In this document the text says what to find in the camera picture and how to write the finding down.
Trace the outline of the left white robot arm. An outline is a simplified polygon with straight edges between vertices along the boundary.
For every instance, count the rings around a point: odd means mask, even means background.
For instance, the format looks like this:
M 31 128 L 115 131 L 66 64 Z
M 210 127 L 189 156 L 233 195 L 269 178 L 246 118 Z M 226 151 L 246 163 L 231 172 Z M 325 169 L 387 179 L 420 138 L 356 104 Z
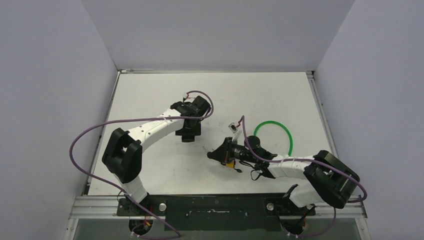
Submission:
M 117 128 L 111 133 L 101 161 L 118 180 L 136 215 L 149 210 L 149 193 L 140 178 L 145 150 L 171 133 L 180 136 L 183 143 L 194 142 L 201 135 L 201 121 L 213 110 L 211 98 L 199 93 L 194 100 L 184 97 L 173 103 L 160 116 L 149 118 L 140 126 Z

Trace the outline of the yellow black padlock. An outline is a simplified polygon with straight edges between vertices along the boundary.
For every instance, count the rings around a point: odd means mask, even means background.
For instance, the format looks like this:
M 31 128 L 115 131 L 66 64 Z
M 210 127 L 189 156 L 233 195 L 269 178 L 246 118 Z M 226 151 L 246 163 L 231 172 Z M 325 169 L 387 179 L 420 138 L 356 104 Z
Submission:
M 227 163 L 225 163 L 225 166 L 227 168 L 234 168 L 235 167 L 235 162 L 234 161 L 227 162 Z

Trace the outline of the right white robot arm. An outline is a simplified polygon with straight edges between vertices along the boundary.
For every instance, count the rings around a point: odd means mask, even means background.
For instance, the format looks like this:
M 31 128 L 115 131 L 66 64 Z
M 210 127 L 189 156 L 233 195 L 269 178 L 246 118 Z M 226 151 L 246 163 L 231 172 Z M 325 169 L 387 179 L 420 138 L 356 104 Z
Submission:
M 360 182 L 352 169 L 327 150 L 308 157 L 282 156 L 265 150 L 254 135 L 248 136 L 243 145 L 226 137 L 216 150 L 207 152 L 207 157 L 229 168 L 238 161 L 259 177 L 305 180 L 304 185 L 295 183 L 283 196 L 282 207 L 290 215 L 316 203 L 342 209 Z

